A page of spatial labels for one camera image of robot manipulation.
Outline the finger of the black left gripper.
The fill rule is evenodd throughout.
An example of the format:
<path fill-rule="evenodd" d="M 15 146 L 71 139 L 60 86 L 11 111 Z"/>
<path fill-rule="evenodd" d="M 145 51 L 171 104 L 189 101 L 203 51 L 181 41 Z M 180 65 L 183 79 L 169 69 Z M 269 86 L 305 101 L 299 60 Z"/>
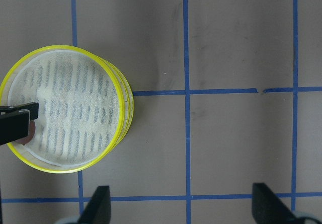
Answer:
<path fill-rule="evenodd" d="M 19 110 L 1 115 L 1 145 L 29 135 L 30 112 Z"/>
<path fill-rule="evenodd" d="M 30 112 L 30 120 L 35 120 L 39 116 L 39 103 L 30 102 L 16 106 L 1 106 L 1 113 L 12 113 L 19 110 L 28 110 Z"/>

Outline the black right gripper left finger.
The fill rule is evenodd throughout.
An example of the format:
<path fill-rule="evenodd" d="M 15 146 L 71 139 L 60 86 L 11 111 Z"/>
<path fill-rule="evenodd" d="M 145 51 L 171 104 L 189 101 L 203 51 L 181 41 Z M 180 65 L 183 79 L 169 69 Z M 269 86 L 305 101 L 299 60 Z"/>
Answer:
<path fill-rule="evenodd" d="M 109 186 L 99 186 L 96 188 L 77 223 L 108 224 L 111 221 L 111 216 L 110 188 Z"/>

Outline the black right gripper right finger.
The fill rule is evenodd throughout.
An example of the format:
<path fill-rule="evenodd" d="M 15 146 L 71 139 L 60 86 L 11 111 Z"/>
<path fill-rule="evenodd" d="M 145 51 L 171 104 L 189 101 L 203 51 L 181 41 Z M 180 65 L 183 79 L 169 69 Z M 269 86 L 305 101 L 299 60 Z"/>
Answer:
<path fill-rule="evenodd" d="M 295 215 L 265 183 L 252 185 L 252 216 L 256 223 L 296 223 Z"/>

